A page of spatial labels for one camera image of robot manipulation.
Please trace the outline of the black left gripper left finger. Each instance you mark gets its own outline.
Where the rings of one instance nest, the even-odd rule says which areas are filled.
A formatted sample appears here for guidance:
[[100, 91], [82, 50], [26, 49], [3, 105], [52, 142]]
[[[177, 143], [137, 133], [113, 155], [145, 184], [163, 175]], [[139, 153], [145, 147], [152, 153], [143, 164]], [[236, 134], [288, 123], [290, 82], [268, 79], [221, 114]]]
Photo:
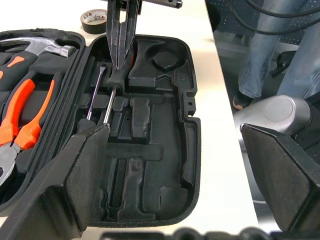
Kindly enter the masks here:
[[108, 125], [74, 134], [0, 227], [0, 240], [73, 240], [89, 225], [103, 177]]

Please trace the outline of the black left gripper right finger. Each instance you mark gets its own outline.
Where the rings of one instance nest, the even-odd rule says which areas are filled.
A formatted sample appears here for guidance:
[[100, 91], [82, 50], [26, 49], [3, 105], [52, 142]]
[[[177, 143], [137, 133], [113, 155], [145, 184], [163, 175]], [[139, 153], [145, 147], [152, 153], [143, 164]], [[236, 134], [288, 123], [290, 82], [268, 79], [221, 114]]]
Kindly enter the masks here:
[[243, 124], [256, 184], [284, 232], [320, 232], [320, 164], [289, 135]]

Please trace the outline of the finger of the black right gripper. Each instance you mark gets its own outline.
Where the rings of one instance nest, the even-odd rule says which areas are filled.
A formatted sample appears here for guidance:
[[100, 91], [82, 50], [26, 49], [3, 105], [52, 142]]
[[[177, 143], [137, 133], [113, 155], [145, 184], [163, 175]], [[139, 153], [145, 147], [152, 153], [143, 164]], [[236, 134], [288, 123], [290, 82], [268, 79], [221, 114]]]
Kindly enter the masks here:
[[128, 0], [126, 5], [125, 21], [120, 24], [119, 33], [119, 69], [125, 63], [129, 49], [133, 43], [137, 16], [139, 10], [139, 0]]
[[119, 42], [120, 42], [120, 11], [121, 0], [108, 0], [106, 37], [112, 64], [116, 69], [119, 64]]

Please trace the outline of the black orange handled screwdriver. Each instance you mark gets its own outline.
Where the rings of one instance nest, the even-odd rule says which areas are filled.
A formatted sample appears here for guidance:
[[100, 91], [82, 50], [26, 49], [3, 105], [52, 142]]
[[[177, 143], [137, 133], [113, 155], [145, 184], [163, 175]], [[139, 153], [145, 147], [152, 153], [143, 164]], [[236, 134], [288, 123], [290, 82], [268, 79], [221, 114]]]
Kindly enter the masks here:
[[110, 97], [106, 108], [106, 113], [103, 119], [103, 124], [109, 125], [109, 119], [113, 108], [113, 103], [116, 97], [116, 93], [123, 93], [125, 91], [125, 81], [128, 78], [129, 72], [131, 71], [135, 60], [135, 50], [131, 46], [128, 54], [125, 58], [124, 64], [121, 69], [115, 67], [112, 68], [111, 75], [107, 79], [106, 87], [110, 91]]

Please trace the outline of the black plastic tool case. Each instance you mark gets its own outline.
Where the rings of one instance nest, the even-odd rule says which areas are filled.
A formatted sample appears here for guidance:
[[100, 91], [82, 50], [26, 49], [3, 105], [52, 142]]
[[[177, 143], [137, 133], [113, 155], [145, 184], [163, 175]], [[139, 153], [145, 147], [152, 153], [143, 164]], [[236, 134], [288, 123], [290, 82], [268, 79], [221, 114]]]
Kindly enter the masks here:
[[[29, 68], [35, 89], [19, 125], [40, 110], [51, 80], [64, 76], [59, 97], [50, 110], [34, 148], [22, 151], [9, 179], [0, 186], [0, 217], [8, 216], [36, 175], [64, 148], [85, 119], [100, 66], [106, 64], [93, 104], [91, 121], [103, 122], [110, 92], [112, 61], [104, 35], [85, 44], [76, 32], [25, 29], [0, 32], [0, 41], [43, 37], [76, 51], [69, 57], [47, 53]], [[89, 219], [98, 228], [139, 228], [176, 224], [195, 208], [200, 191], [201, 121], [194, 117], [197, 81], [189, 46], [178, 38], [136, 35], [134, 65], [124, 92], [114, 99], [110, 134], [103, 157], [99, 192]], [[4, 53], [19, 53], [26, 43], [0, 45]]]

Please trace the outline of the black tape roll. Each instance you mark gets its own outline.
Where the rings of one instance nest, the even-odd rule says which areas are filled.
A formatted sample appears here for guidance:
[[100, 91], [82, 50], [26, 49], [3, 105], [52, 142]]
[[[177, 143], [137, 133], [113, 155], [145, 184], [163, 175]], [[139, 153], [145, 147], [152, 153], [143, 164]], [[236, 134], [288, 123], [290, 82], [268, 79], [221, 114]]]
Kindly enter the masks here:
[[80, 21], [83, 30], [88, 34], [103, 34], [106, 31], [107, 25], [107, 10], [92, 9], [84, 12]]

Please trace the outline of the thin slotted screwdriver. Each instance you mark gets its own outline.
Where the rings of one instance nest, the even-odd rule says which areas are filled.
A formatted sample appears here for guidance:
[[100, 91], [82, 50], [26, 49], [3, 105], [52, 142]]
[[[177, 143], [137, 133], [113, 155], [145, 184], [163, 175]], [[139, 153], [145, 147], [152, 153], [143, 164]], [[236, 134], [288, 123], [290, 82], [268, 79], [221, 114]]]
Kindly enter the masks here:
[[96, 85], [95, 85], [95, 88], [94, 88], [94, 91], [93, 91], [93, 94], [92, 94], [92, 98], [91, 98], [91, 101], [90, 101], [90, 106], [89, 106], [89, 109], [88, 109], [88, 113], [87, 113], [86, 119], [82, 118], [77, 123], [77, 133], [82, 131], [83, 129], [90, 128], [90, 127], [95, 125], [95, 122], [91, 121], [92, 112], [93, 112], [93, 108], [94, 108], [94, 101], [95, 101], [96, 95], [97, 95], [99, 87], [100, 87], [100, 83], [101, 83], [101, 79], [102, 79], [103, 73], [106, 70], [106, 68], [107, 68], [107, 66], [106, 66], [105, 63], [103, 63], [99, 67], [99, 75], [98, 75], [97, 80], [96, 80]]

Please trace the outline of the steel claw hammer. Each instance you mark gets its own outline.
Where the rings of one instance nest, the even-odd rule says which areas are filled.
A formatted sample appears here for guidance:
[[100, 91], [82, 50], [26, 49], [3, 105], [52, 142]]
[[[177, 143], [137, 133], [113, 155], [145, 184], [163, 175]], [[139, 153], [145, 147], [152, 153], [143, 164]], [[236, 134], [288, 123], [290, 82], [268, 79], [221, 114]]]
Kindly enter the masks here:
[[27, 42], [26, 49], [12, 56], [10, 61], [0, 66], [0, 85], [10, 88], [29, 70], [29, 67], [44, 53], [56, 54], [69, 58], [77, 49], [71, 45], [59, 45], [54, 39], [46, 37], [16, 37], [0, 40], [0, 45], [7, 46]]

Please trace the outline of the bystander person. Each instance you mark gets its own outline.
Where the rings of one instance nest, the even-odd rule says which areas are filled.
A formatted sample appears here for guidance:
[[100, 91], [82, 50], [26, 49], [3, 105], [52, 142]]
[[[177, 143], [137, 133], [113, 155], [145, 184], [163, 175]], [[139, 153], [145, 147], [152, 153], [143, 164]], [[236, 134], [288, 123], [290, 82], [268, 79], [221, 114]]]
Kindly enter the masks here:
[[[276, 14], [297, 14], [308, 0], [264, 0], [263, 8]], [[250, 43], [238, 76], [238, 92], [232, 105], [242, 110], [253, 99], [262, 95], [264, 81], [269, 74], [270, 65], [279, 35], [256, 33]], [[303, 39], [289, 64], [277, 91], [287, 95], [307, 99], [320, 92], [320, 22], [307, 28]]]

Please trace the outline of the orange handled pliers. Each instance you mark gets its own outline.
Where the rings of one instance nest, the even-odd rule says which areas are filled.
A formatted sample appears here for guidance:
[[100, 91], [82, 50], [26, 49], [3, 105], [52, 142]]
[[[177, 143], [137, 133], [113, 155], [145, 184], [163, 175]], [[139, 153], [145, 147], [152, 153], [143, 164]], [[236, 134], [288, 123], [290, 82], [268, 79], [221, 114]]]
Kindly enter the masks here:
[[0, 124], [0, 186], [12, 174], [17, 155], [24, 150], [31, 149], [37, 143], [41, 131], [41, 121], [48, 116], [52, 104], [59, 94], [61, 79], [53, 78], [45, 100], [36, 116], [22, 127], [19, 127], [21, 112], [35, 89], [32, 79], [26, 79], [14, 92], [8, 103], [7, 112]]

